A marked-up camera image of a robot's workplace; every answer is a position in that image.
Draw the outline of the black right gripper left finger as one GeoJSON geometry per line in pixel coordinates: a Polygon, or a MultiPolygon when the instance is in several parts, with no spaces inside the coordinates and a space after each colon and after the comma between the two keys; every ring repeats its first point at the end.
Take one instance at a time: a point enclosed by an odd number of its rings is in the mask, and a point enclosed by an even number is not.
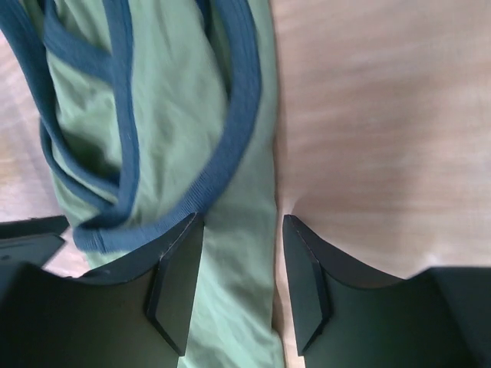
{"type": "Polygon", "coordinates": [[[203,245],[190,215],[80,277],[1,263],[3,367],[175,367],[186,352],[203,245]]]}

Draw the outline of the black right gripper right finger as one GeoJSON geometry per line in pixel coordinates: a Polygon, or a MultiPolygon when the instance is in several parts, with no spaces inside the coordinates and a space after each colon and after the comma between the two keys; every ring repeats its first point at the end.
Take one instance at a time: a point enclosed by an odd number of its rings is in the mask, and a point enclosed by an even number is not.
{"type": "Polygon", "coordinates": [[[308,367],[488,367],[490,270],[434,267],[409,279],[282,225],[298,354],[308,367]]]}

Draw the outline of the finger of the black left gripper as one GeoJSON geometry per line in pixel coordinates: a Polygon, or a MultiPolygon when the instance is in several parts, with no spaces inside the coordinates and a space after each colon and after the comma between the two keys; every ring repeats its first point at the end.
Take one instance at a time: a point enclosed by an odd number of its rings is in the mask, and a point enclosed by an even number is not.
{"type": "Polygon", "coordinates": [[[1,223],[1,263],[26,261],[44,266],[63,247],[68,221],[63,215],[1,223]]]}

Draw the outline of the green tank top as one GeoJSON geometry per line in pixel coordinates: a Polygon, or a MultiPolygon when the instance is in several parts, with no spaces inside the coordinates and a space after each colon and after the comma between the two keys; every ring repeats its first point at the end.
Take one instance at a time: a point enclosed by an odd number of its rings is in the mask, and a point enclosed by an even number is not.
{"type": "Polygon", "coordinates": [[[278,81],[267,1],[3,1],[77,278],[190,215],[203,245],[175,367],[282,367],[272,326],[278,81]]]}

